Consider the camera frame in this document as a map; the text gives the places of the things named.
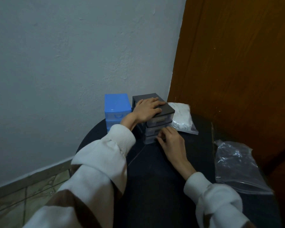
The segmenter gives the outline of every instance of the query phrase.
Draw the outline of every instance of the blue plastic drawer organizer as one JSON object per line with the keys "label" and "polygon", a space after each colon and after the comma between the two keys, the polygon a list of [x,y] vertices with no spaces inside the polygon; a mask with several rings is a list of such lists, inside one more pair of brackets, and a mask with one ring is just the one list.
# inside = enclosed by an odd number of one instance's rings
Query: blue plastic drawer organizer
{"label": "blue plastic drawer organizer", "polygon": [[111,126],[119,124],[132,110],[127,94],[106,94],[104,97],[104,113],[109,132]]}

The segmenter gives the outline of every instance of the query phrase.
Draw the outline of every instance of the clear plastic bag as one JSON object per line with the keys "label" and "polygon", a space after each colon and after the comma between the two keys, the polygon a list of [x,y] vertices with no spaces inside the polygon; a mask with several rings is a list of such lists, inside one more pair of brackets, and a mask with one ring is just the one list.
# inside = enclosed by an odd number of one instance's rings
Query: clear plastic bag
{"label": "clear plastic bag", "polygon": [[217,183],[231,186],[244,194],[271,195],[259,168],[251,155],[252,149],[238,142],[214,142],[218,148],[215,155],[215,179]]}
{"label": "clear plastic bag", "polygon": [[168,102],[168,104],[175,110],[171,126],[177,131],[198,135],[198,130],[191,118],[190,106],[184,103],[175,102]]}

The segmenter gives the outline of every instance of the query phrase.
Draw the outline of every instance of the black round table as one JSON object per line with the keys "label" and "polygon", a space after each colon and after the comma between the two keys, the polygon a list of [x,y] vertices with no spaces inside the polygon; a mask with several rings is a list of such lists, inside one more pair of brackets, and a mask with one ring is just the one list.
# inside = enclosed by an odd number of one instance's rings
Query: black round table
{"label": "black round table", "polygon": [[[194,168],[215,183],[213,141],[233,138],[197,115],[192,115],[198,135],[182,133],[187,158]],[[105,120],[83,139],[77,152],[107,134]],[[114,209],[114,227],[198,227],[195,204],[183,193],[185,181],[166,159],[158,143],[145,145],[136,128],[136,143],[127,155],[127,186]],[[243,213],[256,227],[282,227],[274,195],[241,194]]]}

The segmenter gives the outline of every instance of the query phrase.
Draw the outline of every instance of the sleeve cuff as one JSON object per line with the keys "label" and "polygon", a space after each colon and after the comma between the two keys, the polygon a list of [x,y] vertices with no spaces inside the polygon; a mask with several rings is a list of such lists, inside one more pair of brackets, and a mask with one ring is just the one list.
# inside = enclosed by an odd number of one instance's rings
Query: sleeve cuff
{"label": "sleeve cuff", "polygon": [[199,196],[211,184],[212,183],[209,182],[201,172],[196,172],[187,179],[184,186],[184,193],[197,204]]}
{"label": "sleeve cuff", "polygon": [[120,124],[113,125],[107,134],[107,137],[118,145],[124,156],[127,156],[129,150],[136,142],[132,132],[127,127]]}

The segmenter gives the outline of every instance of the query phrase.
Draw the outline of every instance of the floor tile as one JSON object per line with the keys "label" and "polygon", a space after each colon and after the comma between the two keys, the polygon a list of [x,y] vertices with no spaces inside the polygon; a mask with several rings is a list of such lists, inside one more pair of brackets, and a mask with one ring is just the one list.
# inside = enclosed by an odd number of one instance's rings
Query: floor tile
{"label": "floor tile", "polygon": [[33,216],[33,214],[43,207],[48,200],[57,192],[63,183],[58,184],[52,188],[42,191],[30,198],[26,199],[25,205],[25,223]]}
{"label": "floor tile", "polygon": [[21,228],[23,212],[24,201],[0,211],[0,228]]}
{"label": "floor tile", "polygon": [[0,199],[0,210],[3,210],[25,198],[25,188]]}
{"label": "floor tile", "polygon": [[53,187],[61,182],[64,182],[70,178],[69,171],[66,170],[60,174],[54,175],[46,180],[40,181],[36,184],[28,186],[27,188],[27,198],[38,194],[46,189]]}

